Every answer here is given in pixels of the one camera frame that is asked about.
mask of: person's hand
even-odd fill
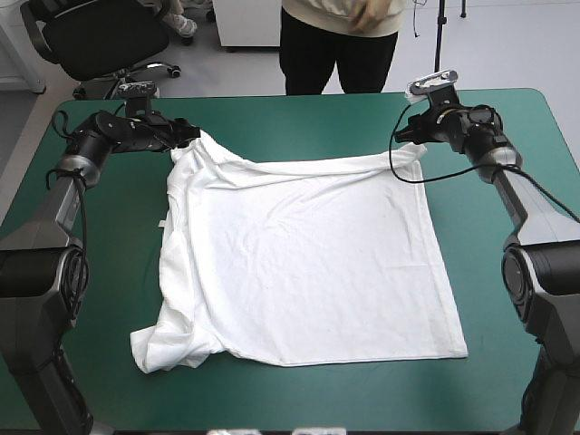
[[[385,19],[392,0],[355,0],[351,11],[351,31],[355,34],[370,32]]]

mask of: white t-shirt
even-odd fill
[[[424,151],[394,166],[420,179]],[[255,163],[204,132],[171,157],[164,301],[131,334],[144,372],[223,351],[283,366],[467,355],[424,188],[386,153]]]

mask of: chair base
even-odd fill
[[[105,88],[106,91],[98,99],[113,100],[115,97],[117,97],[119,86],[124,83],[137,82],[138,80],[136,80],[135,75],[157,68],[165,68],[169,74],[169,77],[172,79],[177,79],[181,75],[181,69],[177,65],[165,62],[149,62],[141,65],[135,65],[131,68],[124,68],[114,72],[113,74],[104,75],[102,77],[92,79],[88,82],[81,82],[79,83],[79,86],[74,88],[74,91],[72,91],[72,96],[75,100],[88,100],[89,98],[86,91],[86,84],[112,82],[109,87]]]

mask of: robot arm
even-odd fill
[[[72,233],[81,195],[97,185],[111,154],[182,148],[199,137],[199,128],[186,120],[167,120],[150,109],[153,83],[122,86],[127,116],[99,111],[67,133],[57,180],[43,203],[0,240],[0,350],[47,435],[100,428],[61,346],[76,324],[88,281],[82,241]]]
[[[554,210],[488,106],[466,107],[454,89],[456,72],[410,85],[430,107],[395,133],[398,142],[447,142],[493,184],[514,224],[504,246],[504,282],[526,331],[542,348],[510,433],[572,434],[580,413],[580,223]]]

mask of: beige sweater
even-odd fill
[[[282,7],[294,18],[336,34],[352,34],[349,14],[354,2],[362,0],[282,0]],[[373,30],[357,36],[378,37],[399,32],[405,0],[392,0],[387,17]]]

